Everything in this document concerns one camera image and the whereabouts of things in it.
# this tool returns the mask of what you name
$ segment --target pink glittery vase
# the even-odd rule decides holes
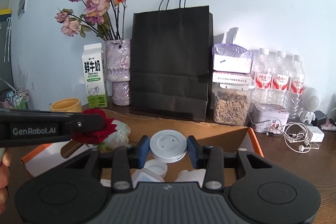
[[[112,82],[113,103],[117,106],[130,104],[129,81]]]
[[[111,82],[130,80],[131,39],[105,42],[106,79]]]

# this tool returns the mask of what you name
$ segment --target water bottle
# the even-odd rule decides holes
[[[289,119],[294,120],[299,110],[300,96],[305,84],[305,71],[302,67],[302,57],[294,55],[294,63],[289,72],[289,86],[286,93],[286,110],[289,113]]]
[[[259,58],[254,66],[254,81],[256,89],[252,94],[256,103],[268,103],[268,93],[272,83],[272,65],[268,58],[269,49],[260,48]]]
[[[288,88],[289,72],[285,64],[286,53],[277,51],[277,59],[273,68],[273,81],[269,91],[268,102],[275,105],[285,105]]]

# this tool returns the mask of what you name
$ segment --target finger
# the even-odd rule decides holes
[[[2,163],[7,167],[9,167],[11,165],[11,162],[12,162],[12,154],[7,150],[3,155]]]
[[[0,215],[3,214],[3,212],[6,210],[6,203],[0,205]]]
[[[0,165],[0,189],[6,187],[9,182],[9,168],[5,165]]]
[[[6,188],[0,189],[0,205],[6,204],[8,198],[8,191]]]

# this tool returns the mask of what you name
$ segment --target milk carton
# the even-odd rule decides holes
[[[85,45],[82,60],[89,108],[107,107],[108,98],[101,43]]]

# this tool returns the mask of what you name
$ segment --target red label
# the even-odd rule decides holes
[[[291,93],[301,94],[304,87],[304,80],[298,78],[291,78],[290,91]]]
[[[257,85],[257,88],[268,90],[271,87],[272,75],[256,72],[254,81]]]
[[[287,75],[273,75],[272,89],[286,90],[288,87],[289,76]]]

